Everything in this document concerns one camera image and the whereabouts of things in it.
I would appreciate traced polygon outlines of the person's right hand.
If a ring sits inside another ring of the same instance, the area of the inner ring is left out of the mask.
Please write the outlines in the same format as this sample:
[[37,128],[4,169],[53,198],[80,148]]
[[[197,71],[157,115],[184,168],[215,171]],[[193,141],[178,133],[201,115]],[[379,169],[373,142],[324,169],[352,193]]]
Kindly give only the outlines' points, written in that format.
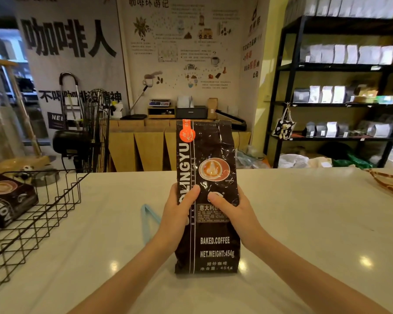
[[257,254],[267,232],[258,221],[250,201],[240,186],[238,186],[238,195],[239,204],[235,206],[237,209],[236,215],[226,216],[230,219],[244,247]]

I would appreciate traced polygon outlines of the person's left hand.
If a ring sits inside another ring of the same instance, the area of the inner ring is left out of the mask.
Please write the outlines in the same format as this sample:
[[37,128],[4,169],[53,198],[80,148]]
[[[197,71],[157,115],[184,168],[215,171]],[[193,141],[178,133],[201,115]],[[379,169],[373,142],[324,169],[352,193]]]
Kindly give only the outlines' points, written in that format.
[[182,239],[190,208],[181,208],[177,200],[177,184],[173,184],[165,203],[161,223],[154,239],[162,249],[172,254]]

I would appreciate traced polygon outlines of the tall black coffee bag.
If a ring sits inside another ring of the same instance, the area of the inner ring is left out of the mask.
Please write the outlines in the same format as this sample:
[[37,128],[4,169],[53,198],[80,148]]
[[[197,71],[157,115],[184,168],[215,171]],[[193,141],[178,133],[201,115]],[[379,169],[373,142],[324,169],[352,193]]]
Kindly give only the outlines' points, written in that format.
[[230,219],[208,199],[210,192],[239,205],[236,154],[230,121],[179,120],[176,125],[177,199],[194,185],[198,198],[175,251],[177,275],[237,273],[241,240]]

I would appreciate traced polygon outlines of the person's left forearm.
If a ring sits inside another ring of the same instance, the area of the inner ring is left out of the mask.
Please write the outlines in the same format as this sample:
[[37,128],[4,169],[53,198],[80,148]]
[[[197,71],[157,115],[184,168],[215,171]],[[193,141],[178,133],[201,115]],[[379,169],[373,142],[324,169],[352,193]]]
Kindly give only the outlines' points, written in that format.
[[126,314],[179,241],[180,237],[157,233],[122,269],[67,314]]

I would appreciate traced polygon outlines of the person's right forearm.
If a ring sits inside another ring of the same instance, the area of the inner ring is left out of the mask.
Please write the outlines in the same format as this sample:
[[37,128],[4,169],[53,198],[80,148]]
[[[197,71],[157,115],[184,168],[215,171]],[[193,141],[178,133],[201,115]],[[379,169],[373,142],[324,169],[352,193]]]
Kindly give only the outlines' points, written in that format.
[[247,248],[316,314],[391,314],[387,309],[298,256],[262,230]]

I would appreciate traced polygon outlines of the clear plastic bag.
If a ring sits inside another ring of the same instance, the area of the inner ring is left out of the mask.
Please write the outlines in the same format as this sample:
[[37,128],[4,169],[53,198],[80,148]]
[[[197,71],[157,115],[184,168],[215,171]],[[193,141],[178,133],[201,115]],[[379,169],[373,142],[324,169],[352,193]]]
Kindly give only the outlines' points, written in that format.
[[236,149],[237,169],[270,169],[271,166],[261,151],[252,145]]

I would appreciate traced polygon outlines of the wooden counter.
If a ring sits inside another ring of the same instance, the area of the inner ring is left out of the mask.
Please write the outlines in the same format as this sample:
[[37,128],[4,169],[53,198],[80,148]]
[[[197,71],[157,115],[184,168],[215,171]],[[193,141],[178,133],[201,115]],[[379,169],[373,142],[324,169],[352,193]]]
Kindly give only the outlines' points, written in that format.
[[229,121],[168,120],[169,126],[130,126],[131,121],[110,125],[109,151],[117,172],[168,170],[190,172],[205,180],[225,180],[236,170],[236,146],[249,143],[250,132],[237,132]]

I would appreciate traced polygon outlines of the black bag sealer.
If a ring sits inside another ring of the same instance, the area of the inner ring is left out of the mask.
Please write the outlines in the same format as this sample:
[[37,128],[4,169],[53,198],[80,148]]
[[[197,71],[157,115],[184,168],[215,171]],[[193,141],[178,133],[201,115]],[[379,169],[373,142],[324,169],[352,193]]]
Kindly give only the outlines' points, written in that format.
[[223,112],[219,109],[216,109],[215,113],[217,115],[217,120],[231,122],[231,128],[233,131],[241,131],[241,132],[247,131],[247,123],[245,120],[237,116],[229,115],[226,112]]

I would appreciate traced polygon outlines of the white plastic bag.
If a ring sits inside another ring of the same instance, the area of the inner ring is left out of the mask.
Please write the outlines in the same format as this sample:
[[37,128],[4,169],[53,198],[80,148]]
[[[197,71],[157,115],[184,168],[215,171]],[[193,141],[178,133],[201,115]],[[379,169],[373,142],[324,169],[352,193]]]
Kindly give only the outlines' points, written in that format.
[[309,158],[299,154],[282,154],[279,157],[278,168],[309,168]]

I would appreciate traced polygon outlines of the small wooden shelf box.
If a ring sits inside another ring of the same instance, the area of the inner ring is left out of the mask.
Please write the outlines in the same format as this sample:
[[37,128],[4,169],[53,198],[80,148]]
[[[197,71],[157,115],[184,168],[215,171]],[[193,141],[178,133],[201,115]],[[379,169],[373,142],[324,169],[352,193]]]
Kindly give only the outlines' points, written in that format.
[[172,106],[149,106],[147,108],[147,117],[149,119],[176,119],[176,108]]

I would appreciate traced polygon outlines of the hanging tote bag with bear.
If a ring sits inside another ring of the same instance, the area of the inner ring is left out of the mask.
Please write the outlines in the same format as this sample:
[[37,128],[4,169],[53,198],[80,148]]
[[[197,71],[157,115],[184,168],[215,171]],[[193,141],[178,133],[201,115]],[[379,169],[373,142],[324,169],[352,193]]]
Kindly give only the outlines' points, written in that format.
[[277,137],[280,140],[288,141],[291,139],[296,122],[293,121],[291,116],[290,103],[286,103],[281,118],[277,120],[276,126],[271,133],[271,136]]

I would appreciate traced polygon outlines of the black standing fan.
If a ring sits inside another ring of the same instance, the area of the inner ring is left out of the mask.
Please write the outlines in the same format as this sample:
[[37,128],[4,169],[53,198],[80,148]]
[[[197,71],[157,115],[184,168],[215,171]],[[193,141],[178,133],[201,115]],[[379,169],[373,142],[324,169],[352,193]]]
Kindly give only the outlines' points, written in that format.
[[[78,173],[104,173],[109,169],[110,97],[104,89],[93,89],[83,105],[82,131],[77,131],[68,113],[69,129],[55,132],[53,149],[62,158],[72,159]],[[79,108],[75,111],[79,118]]]

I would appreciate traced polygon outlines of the grey coffee bag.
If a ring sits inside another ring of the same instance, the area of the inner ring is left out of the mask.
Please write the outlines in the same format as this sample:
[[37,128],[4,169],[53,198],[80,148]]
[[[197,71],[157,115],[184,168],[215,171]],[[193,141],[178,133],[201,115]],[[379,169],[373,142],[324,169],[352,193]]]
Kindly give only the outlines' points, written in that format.
[[293,103],[308,103],[310,99],[310,88],[295,88],[293,92]]

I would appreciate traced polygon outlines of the green plastic bag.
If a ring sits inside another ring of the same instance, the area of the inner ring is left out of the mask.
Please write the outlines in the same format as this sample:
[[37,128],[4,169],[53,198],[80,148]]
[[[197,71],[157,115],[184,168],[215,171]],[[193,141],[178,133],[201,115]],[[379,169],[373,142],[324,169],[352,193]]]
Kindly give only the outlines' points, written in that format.
[[371,162],[357,157],[354,153],[341,153],[331,157],[334,167],[356,167],[359,169],[372,169],[375,165]]

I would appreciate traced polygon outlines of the illustrated coffee poster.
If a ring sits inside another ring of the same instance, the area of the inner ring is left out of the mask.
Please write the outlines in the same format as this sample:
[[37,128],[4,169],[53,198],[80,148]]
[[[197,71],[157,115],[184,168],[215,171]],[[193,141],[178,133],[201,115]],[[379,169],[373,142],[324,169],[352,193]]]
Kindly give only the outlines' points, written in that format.
[[195,105],[217,98],[236,108],[244,0],[117,0],[122,21],[131,104],[147,112],[149,100],[191,95]]

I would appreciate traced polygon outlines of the narrow poster with red characters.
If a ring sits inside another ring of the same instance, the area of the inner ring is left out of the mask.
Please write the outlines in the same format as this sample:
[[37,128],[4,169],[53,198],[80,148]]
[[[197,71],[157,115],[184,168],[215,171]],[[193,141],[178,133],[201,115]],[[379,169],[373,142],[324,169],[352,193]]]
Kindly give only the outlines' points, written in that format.
[[244,0],[243,4],[239,90],[241,108],[248,108],[257,101],[270,0]]

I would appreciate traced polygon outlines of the metal hand truck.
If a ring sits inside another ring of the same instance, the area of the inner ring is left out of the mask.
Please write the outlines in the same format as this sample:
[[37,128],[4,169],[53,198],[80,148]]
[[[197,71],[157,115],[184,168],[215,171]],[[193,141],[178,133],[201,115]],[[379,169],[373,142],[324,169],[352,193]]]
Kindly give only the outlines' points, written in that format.
[[[77,99],[77,106],[79,108],[79,118],[76,116],[76,111],[74,108],[74,104],[73,104],[73,95],[71,93],[71,91],[67,91],[67,93],[65,93],[63,87],[64,87],[64,78],[66,77],[71,77],[74,80],[74,86],[75,86],[75,92],[76,92],[76,96],[75,98]],[[79,82],[77,77],[70,72],[63,72],[59,75],[59,92],[60,92],[60,96],[61,96],[61,101],[60,101],[60,105],[61,105],[61,112],[62,112],[62,120],[63,120],[63,128],[65,130],[69,129],[69,121],[67,119],[67,114],[68,113],[72,113],[72,117],[73,117],[73,122],[74,125],[77,129],[77,131],[82,131],[82,128],[80,127],[80,123],[83,121],[83,113],[84,113],[84,105],[83,105],[83,99],[81,97],[81,94],[79,92]]]

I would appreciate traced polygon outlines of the black metal shelf rack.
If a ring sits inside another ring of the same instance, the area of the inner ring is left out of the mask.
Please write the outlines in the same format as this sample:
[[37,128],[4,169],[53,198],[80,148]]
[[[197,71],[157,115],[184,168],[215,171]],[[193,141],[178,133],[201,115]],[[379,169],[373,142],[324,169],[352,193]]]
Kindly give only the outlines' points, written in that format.
[[[281,65],[283,60],[284,45],[288,34],[295,34],[295,44],[291,63]],[[290,102],[293,86],[295,82],[296,72],[379,72],[381,77],[378,82],[377,95],[383,95],[388,79],[393,74],[393,64],[336,64],[336,63],[301,63],[300,50],[304,35],[344,35],[344,36],[393,36],[393,19],[376,19],[376,18],[354,18],[354,17],[321,17],[321,16],[301,16],[295,21],[288,23],[282,28],[279,40],[279,49],[277,56],[277,64],[274,73],[274,81],[272,87],[272,96],[269,105],[269,115],[267,122],[267,135],[265,137],[263,152],[268,154],[268,146],[270,137],[277,139],[276,150],[274,153],[272,168],[278,168],[279,157],[282,150],[283,140],[272,136],[272,126],[274,124],[274,109],[276,106],[282,106],[284,109]],[[279,77],[281,72],[289,72],[288,82],[286,86],[284,101],[277,101]],[[393,106],[383,104],[365,104],[365,103],[349,103],[349,104],[314,104],[302,103],[301,107],[379,107]],[[373,137],[346,137],[346,138],[325,138],[312,137],[306,138],[296,136],[290,138],[290,142],[294,141],[355,141],[363,143],[366,141],[386,142],[382,157],[378,162],[378,168],[383,168],[388,160],[389,154],[393,148],[393,130],[389,137],[373,138]]]

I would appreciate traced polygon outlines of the small panda toy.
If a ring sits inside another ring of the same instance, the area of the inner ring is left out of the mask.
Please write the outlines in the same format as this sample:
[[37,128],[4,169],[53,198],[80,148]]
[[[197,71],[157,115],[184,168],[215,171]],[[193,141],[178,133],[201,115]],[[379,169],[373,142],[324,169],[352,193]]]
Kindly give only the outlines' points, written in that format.
[[27,181],[33,177],[33,169],[33,166],[25,165],[20,169],[20,171],[14,173],[14,178]]

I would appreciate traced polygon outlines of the silver grey pouch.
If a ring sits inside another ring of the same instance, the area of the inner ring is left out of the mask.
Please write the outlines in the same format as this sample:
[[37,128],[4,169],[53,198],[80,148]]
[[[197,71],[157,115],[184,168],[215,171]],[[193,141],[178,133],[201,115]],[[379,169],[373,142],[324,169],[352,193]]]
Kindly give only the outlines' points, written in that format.
[[387,138],[391,135],[393,124],[371,122],[368,125],[366,134],[374,138]]

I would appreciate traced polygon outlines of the row of small white bags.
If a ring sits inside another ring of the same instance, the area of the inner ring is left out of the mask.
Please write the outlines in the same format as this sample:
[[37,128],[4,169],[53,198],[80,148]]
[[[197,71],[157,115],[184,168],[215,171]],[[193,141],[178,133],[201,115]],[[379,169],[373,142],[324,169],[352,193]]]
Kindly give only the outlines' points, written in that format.
[[300,62],[391,65],[393,46],[307,45],[300,49]]

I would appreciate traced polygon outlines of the banner with large black characters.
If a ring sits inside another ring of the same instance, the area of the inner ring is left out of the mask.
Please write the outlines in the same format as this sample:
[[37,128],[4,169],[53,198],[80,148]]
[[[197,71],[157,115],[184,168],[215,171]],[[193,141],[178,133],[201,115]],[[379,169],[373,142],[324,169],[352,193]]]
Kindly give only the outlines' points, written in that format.
[[59,76],[73,74],[82,99],[103,89],[129,106],[116,0],[12,0],[50,137],[63,128]]

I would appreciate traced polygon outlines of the glass cylinder with wooden stand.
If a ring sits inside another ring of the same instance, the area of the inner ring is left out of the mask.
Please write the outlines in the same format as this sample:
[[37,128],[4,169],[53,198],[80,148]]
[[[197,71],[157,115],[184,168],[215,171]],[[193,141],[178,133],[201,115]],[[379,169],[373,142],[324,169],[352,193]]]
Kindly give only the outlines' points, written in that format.
[[21,172],[24,168],[38,171],[50,165],[48,156],[42,154],[37,137],[27,113],[24,98],[14,75],[16,62],[0,59],[0,70],[10,81],[12,96],[19,108],[18,118],[0,76],[0,173]]

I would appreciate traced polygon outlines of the row of large white bags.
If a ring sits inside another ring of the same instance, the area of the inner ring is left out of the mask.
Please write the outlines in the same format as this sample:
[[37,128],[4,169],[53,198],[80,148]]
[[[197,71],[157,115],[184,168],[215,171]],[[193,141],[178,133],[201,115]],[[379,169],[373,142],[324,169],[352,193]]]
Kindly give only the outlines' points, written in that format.
[[393,0],[288,0],[286,23],[301,16],[393,19]]

